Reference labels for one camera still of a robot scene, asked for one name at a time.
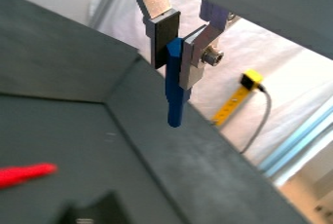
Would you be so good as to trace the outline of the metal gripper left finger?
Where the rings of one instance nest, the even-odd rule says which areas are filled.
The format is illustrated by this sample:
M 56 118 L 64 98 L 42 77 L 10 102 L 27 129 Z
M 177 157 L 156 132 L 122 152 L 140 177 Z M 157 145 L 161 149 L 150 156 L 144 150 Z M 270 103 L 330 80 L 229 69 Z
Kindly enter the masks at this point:
M 169 0 L 136 0 L 136 3 L 150 39 L 150 64 L 159 69 L 167 64 L 167 44 L 177 37 L 180 13 L 171 7 Z

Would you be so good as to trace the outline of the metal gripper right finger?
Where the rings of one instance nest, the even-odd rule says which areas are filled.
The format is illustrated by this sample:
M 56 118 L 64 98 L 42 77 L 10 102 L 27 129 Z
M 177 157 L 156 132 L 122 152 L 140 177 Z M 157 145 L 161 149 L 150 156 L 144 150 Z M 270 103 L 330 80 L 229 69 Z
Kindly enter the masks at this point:
M 205 64 L 216 66 L 221 52 L 216 39 L 224 30 L 228 12 L 208 0 L 201 0 L 199 18 L 207 22 L 183 39 L 179 86 L 188 90 L 203 77 Z

